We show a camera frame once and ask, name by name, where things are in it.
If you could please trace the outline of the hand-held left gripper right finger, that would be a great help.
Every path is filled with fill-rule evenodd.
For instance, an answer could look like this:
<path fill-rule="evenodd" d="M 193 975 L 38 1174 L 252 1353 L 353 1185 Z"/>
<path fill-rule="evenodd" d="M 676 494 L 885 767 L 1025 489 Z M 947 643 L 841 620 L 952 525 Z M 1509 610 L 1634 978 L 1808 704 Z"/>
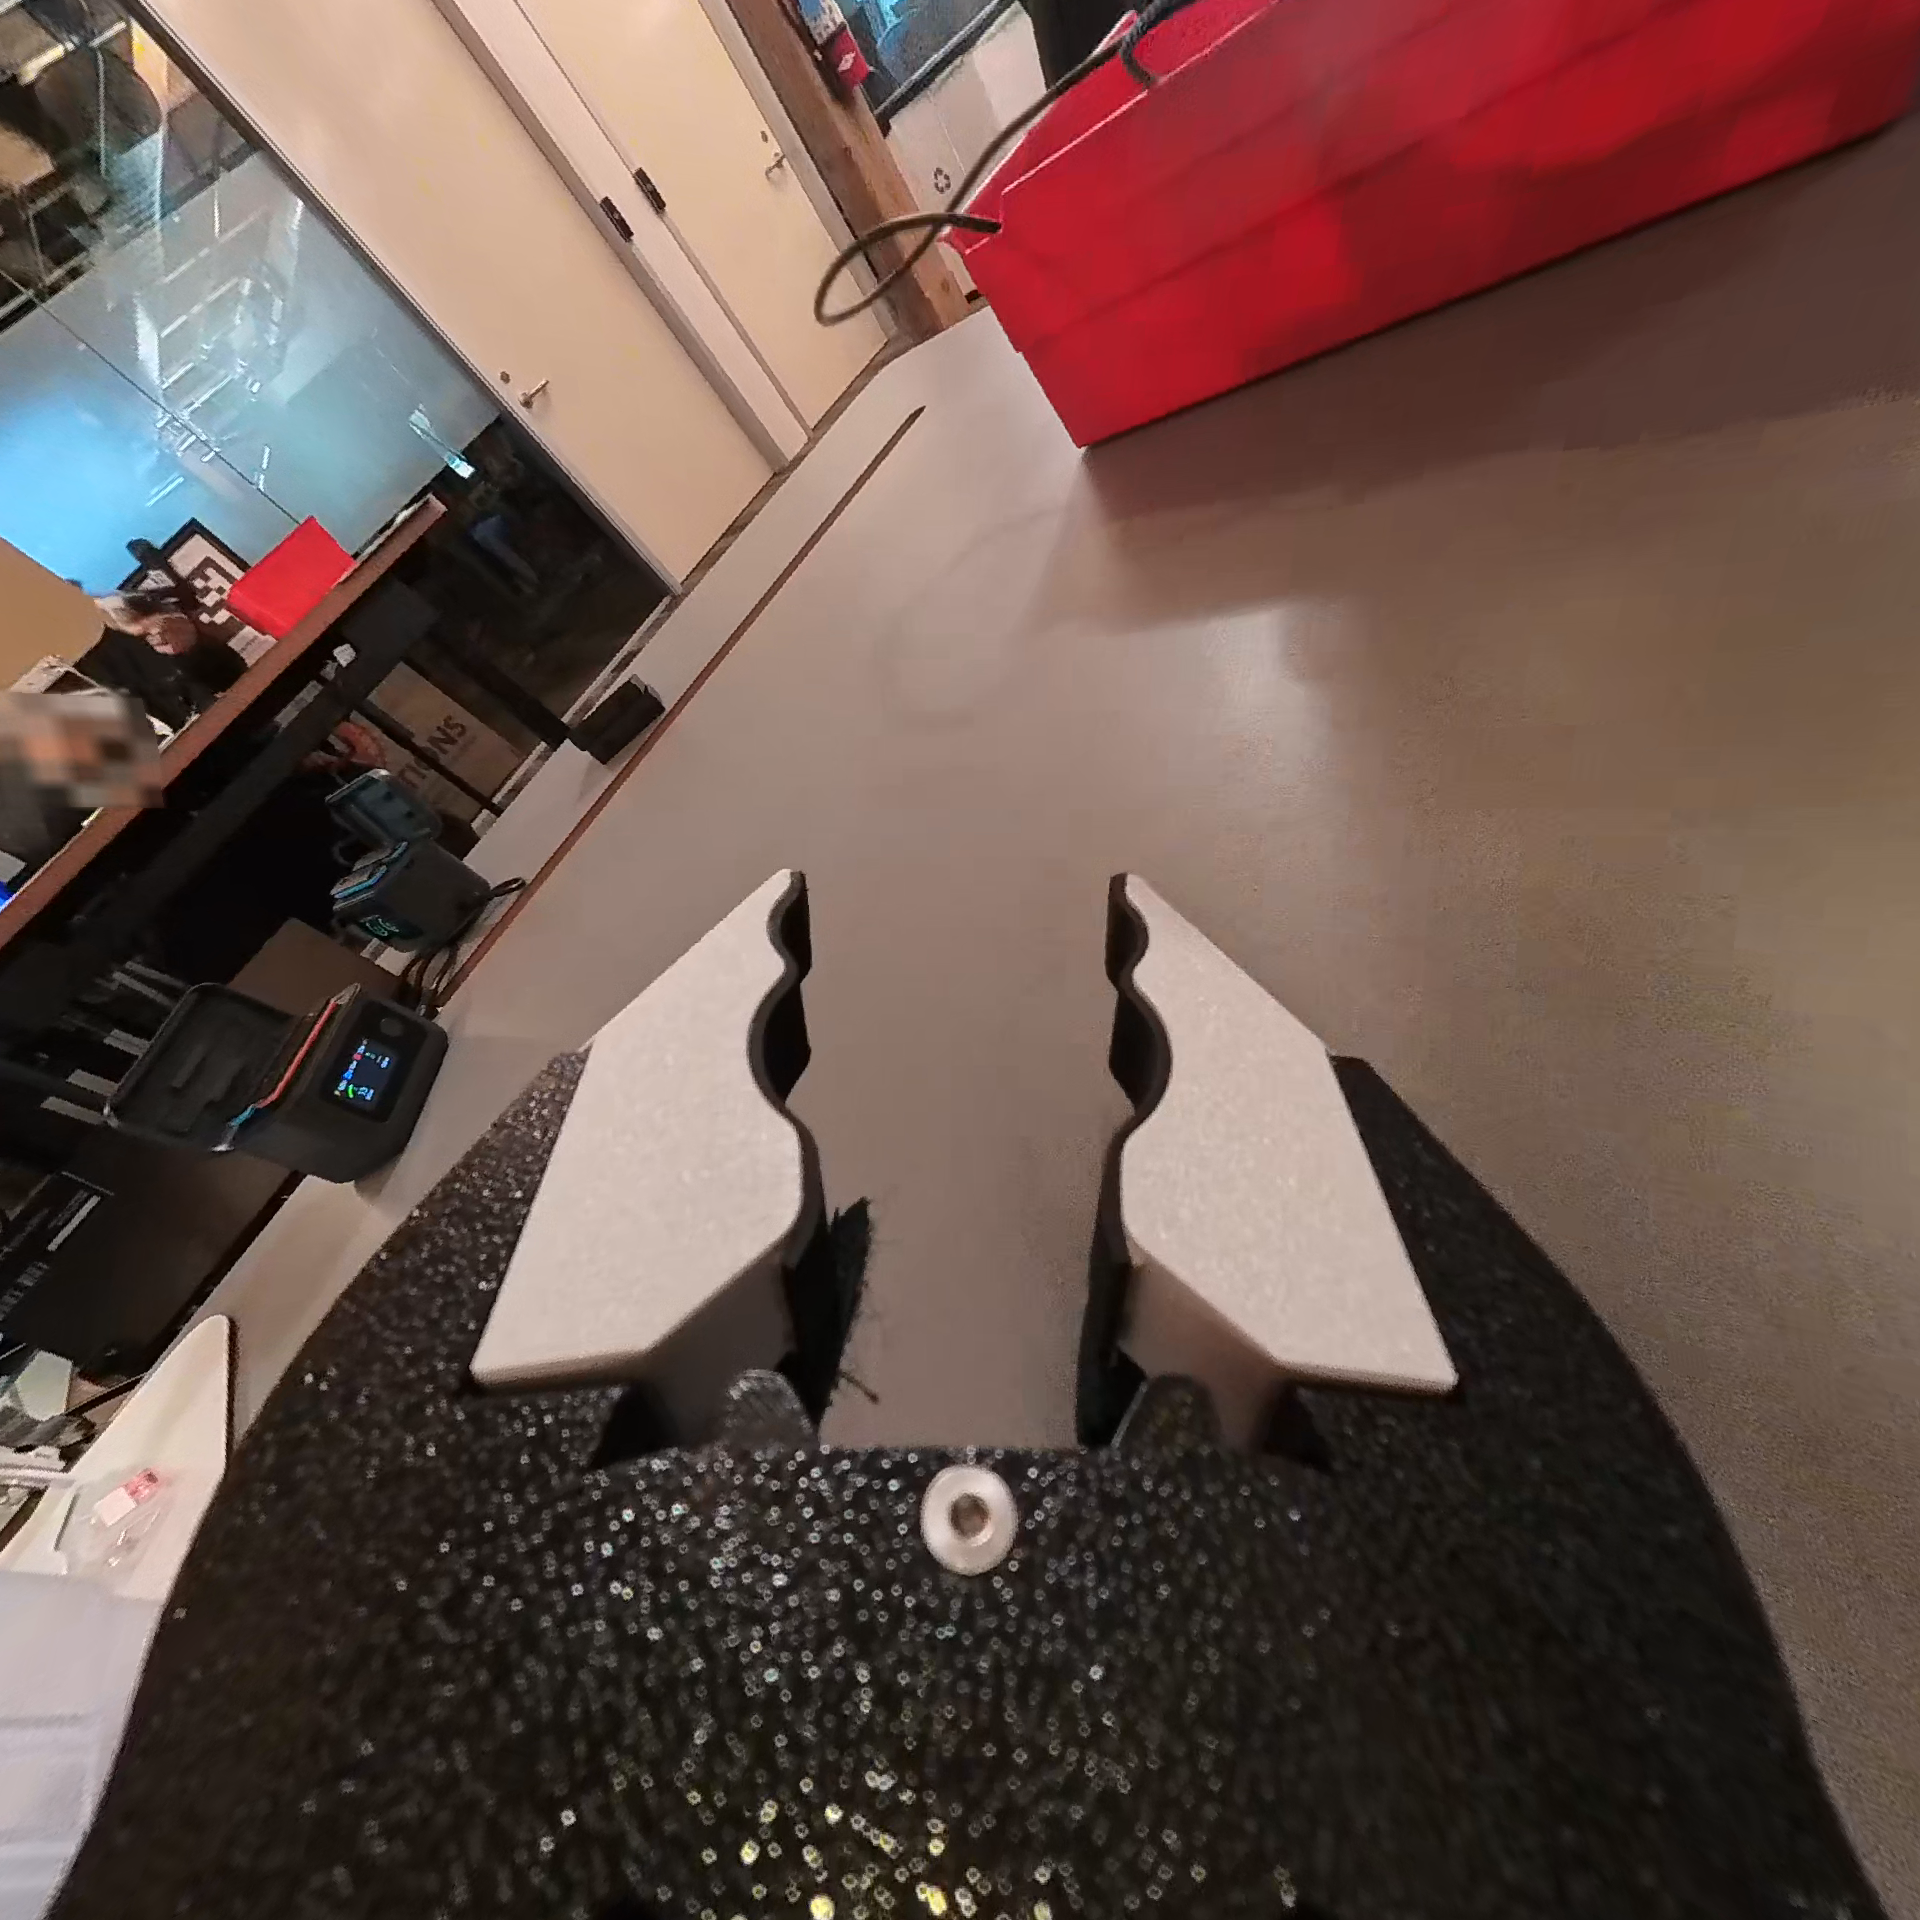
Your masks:
<path fill-rule="evenodd" d="M 1436 1402 L 1460 1368 L 1329 1043 L 1146 878 L 1105 880 L 1103 1149 L 1077 1440 L 1117 1447 L 1152 1381 L 1270 1447 L 1296 1391 Z"/>

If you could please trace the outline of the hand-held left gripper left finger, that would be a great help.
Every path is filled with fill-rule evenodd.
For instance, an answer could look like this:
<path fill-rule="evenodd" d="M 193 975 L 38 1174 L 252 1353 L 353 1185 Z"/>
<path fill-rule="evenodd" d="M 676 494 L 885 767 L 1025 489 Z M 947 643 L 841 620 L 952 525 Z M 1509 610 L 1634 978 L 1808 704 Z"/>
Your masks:
<path fill-rule="evenodd" d="M 668 1447 L 709 1440 L 747 1372 L 824 1416 L 830 1206 L 790 1110 L 810 960 L 806 878 L 777 867 L 594 1030 L 472 1389 L 631 1389 Z"/>

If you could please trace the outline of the large red plastic bin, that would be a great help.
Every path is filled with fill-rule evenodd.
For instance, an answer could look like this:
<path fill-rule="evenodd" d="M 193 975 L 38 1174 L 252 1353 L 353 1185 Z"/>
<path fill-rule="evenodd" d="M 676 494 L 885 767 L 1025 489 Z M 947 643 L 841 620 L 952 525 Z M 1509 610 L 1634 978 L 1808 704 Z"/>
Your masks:
<path fill-rule="evenodd" d="M 1917 4 L 1190 4 L 1136 61 L 955 236 L 1080 446 L 1880 131 Z"/>

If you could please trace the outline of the black charging case with screen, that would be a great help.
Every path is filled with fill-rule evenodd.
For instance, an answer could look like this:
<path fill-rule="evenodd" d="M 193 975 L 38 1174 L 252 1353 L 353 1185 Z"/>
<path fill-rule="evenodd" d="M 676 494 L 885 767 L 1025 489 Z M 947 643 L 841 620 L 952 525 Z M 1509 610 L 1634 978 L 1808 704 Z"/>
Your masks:
<path fill-rule="evenodd" d="M 302 1015 L 189 987 L 104 1099 L 131 1138 L 353 1185 L 408 1145 L 449 1037 L 360 987 Z"/>

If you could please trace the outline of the black battery charger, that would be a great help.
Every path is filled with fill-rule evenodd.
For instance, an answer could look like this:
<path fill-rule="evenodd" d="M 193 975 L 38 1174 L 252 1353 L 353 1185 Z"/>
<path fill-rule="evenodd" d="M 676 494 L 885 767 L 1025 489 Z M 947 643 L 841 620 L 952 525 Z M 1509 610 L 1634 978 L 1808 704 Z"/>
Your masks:
<path fill-rule="evenodd" d="M 354 863 L 328 892 L 328 923 L 353 939 L 398 953 L 460 944 L 495 898 L 440 840 L 440 813 L 393 770 L 365 770 L 338 786 L 327 813 L 354 845 Z"/>

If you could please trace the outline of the black battery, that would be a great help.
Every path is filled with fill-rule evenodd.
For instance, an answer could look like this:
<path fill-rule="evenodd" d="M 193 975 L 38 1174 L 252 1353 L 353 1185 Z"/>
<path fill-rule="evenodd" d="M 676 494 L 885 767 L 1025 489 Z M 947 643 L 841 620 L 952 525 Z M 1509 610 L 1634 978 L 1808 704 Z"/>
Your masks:
<path fill-rule="evenodd" d="M 667 697 L 642 678 L 615 681 L 571 729 L 571 744 L 615 764 L 667 716 Z"/>

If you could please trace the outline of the instruction sign stand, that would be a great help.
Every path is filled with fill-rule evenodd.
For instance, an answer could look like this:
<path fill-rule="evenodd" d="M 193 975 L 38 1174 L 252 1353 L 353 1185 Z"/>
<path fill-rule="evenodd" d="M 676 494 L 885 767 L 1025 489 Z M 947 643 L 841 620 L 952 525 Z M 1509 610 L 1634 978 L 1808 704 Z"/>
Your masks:
<path fill-rule="evenodd" d="M 6 1572 L 85 1576 L 115 1596 L 164 1602 L 229 1469 L 230 1442 L 229 1317 L 193 1322 L 117 1402 L 115 1416 L 64 1459 L 3 1549 Z M 85 1516 L 107 1484 L 159 1469 L 165 1508 L 137 1558 L 115 1570 L 92 1565 Z"/>

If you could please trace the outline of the small red bin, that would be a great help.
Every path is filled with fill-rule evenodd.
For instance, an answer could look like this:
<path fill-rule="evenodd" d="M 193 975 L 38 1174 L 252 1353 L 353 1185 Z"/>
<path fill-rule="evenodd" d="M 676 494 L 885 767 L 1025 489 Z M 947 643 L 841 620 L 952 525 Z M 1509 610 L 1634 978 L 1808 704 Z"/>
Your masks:
<path fill-rule="evenodd" d="M 317 517 L 236 577 L 226 610 L 247 629 L 286 640 L 354 567 Z"/>

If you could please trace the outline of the framed black-white marker sign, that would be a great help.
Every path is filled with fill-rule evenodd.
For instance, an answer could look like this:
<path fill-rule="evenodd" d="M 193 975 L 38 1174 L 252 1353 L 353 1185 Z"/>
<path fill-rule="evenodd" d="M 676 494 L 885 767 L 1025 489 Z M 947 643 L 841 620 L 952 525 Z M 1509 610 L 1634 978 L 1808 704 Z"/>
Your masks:
<path fill-rule="evenodd" d="M 126 537 L 126 555 L 131 571 L 117 587 L 124 597 L 178 610 L 221 643 L 242 634 L 229 592 L 246 573 L 246 560 L 203 520 L 182 520 L 165 537 Z"/>

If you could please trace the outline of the tan rounded board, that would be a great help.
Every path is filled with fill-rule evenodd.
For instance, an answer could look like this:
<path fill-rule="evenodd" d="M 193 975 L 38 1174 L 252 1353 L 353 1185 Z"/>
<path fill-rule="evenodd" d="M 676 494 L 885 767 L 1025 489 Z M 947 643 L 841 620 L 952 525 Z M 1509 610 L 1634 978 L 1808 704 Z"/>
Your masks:
<path fill-rule="evenodd" d="M 94 597 L 3 537 L 3 692 L 50 692 L 104 637 Z"/>

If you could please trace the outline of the white door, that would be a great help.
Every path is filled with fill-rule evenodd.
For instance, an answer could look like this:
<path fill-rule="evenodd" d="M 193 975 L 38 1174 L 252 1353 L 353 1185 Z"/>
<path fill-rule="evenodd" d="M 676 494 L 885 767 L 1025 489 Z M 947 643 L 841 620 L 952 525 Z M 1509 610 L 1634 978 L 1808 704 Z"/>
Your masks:
<path fill-rule="evenodd" d="M 646 175 L 672 237 L 806 430 L 885 347 L 873 316 L 812 321 L 836 251 L 788 136 L 701 4 L 524 4 L 597 131 Z"/>
<path fill-rule="evenodd" d="M 679 594 L 799 437 L 476 33 L 502 4 L 144 4 L 159 43 Z"/>

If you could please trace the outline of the wooden pillar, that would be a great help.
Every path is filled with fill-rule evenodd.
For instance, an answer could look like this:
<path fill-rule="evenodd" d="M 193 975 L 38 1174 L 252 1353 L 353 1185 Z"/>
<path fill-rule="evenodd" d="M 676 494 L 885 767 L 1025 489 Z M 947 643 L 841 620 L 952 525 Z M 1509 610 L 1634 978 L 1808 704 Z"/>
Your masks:
<path fill-rule="evenodd" d="M 850 237 L 913 211 L 913 197 L 885 142 L 861 92 L 841 99 L 812 58 L 793 4 L 728 4 L 747 48 L 767 76 L 788 120 L 824 175 Z M 966 294 L 926 236 L 885 236 L 850 255 L 830 309 L 864 302 L 861 316 L 889 313 L 905 344 L 923 344 L 966 316 Z"/>

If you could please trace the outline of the white cabinet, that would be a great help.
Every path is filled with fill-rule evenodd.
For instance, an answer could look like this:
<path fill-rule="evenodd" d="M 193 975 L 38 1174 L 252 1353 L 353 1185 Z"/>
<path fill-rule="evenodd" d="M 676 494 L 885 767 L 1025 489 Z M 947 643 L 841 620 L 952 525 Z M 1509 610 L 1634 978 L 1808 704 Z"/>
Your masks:
<path fill-rule="evenodd" d="M 1042 92 L 1029 14 L 1010 5 L 892 112 L 889 146 L 913 205 L 947 205 L 985 142 Z"/>

